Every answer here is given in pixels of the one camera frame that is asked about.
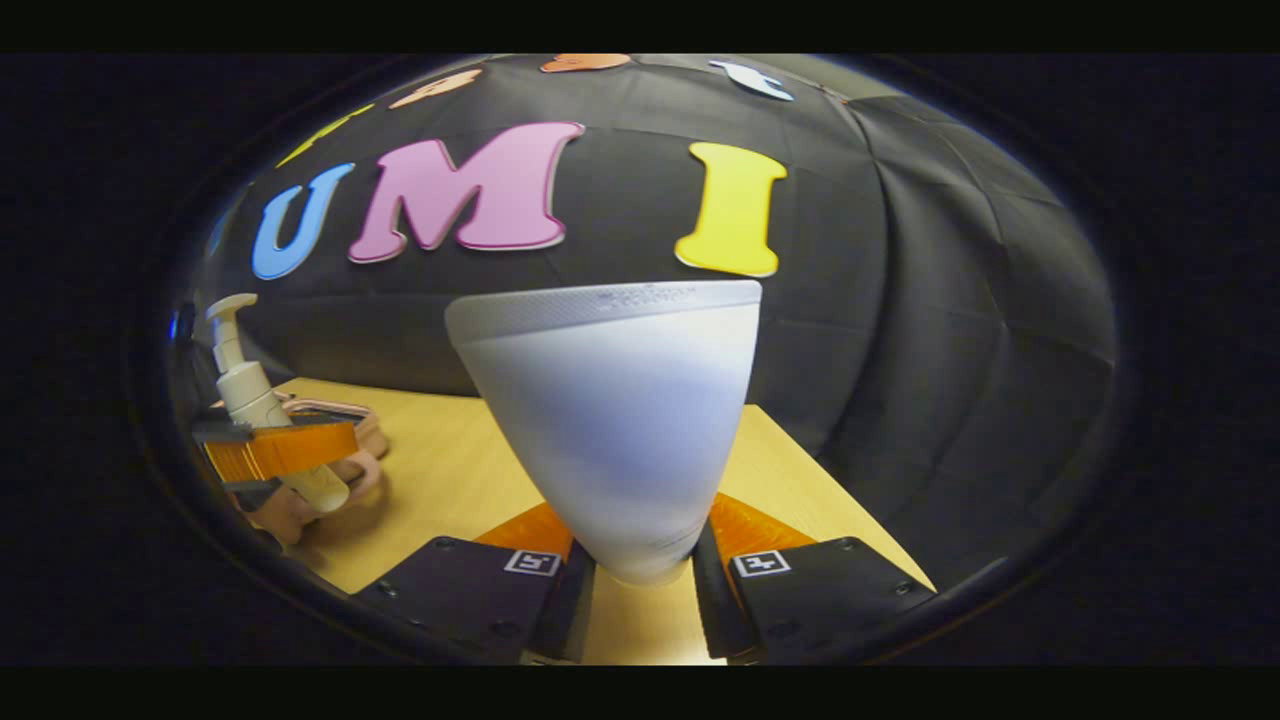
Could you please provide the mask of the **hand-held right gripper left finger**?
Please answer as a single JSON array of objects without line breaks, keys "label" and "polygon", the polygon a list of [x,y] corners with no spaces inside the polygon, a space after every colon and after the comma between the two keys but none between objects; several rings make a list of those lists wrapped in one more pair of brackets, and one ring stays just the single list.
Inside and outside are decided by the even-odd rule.
[{"label": "hand-held right gripper left finger", "polygon": [[596,564],[549,503],[438,536],[355,593],[467,664],[579,664]]}]

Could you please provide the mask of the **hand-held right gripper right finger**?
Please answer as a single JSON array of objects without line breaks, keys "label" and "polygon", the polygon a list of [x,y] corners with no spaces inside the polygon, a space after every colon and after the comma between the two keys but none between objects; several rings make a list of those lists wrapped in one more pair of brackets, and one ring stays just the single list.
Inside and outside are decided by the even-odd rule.
[{"label": "hand-held right gripper right finger", "polygon": [[708,653],[731,665],[858,662],[936,596],[863,539],[818,541],[728,495],[691,560]]}]

